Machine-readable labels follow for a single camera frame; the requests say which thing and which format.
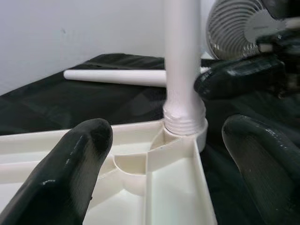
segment fan grille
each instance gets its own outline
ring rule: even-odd
[[[255,43],[245,38],[248,20],[264,10],[259,0],[218,0],[209,16],[208,46],[218,59],[237,59],[258,52]]]

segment white plastic base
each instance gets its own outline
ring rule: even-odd
[[[179,137],[163,120],[113,126],[113,146],[85,225],[213,225],[216,218],[199,151],[201,134]],[[0,137],[0,211],[67,132]]]

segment horizontal white pipe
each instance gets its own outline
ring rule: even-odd
[[[165,70],[76,70],[64,72],[67,80],[120,83],[152,87],[165,87]]]
[[[285,20],[285,28],[287,29],[299,29],[300,17],[288,18]]]

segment white wall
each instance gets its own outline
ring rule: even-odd
[[[2,0],[0,95],[102,53],[163,56],[163,26],[163,0]]]

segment black rubber finger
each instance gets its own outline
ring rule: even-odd
[[[103,119],[66,133],[0,214],[1,225],[80,225],[113,141]]]
[[[300,16],[300,2],[298,0],[262,0],[262,4],[276,20]]]
[[[222,130],[227,150],[266,224],[300,224],[300,149],[284,134],[235,115]]]
[[[194,89],[207,100],[232,98],[285,83],[285,66],[275,55],[218,64],[201,74]]]
[[[275,34],[261,36],[256,40],[258,46],[271,45],[273,52],[279,57],[281,54],[288,55],[289,49],[292,50],[291,56],[299,56],[299,45],[300,45],[300,30],[283,30]]]

